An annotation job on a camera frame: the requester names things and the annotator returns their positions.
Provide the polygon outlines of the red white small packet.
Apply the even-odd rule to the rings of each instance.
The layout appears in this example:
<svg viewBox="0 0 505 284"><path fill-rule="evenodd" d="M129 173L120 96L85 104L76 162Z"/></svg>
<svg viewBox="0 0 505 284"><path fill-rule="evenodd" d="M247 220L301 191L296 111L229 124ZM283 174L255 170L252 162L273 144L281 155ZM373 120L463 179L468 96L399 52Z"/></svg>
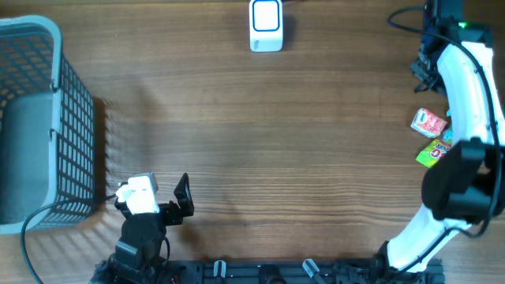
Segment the red white small packet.
<svg viewBox="0 0 505 284"><path fill-rule="evenodd" d="M439 136L446 126L447 122L444 119L425 108L420 108L416 112L410 124L412 129L428 138Z"/></svg>

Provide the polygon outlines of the green Haribo gummy bag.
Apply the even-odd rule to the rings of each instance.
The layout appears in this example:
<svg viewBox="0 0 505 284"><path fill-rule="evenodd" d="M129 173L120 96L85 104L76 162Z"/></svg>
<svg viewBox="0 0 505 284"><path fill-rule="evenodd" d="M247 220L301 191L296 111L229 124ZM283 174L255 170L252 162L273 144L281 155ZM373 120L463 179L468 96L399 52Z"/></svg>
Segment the green Haribo gummy bag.
<svg viewBox="0 0 505 284"><path fill-rule="evenodd" d="M416 161L431 168L450 151L452 143L453 130L449 127L417 155Z"/></svg>

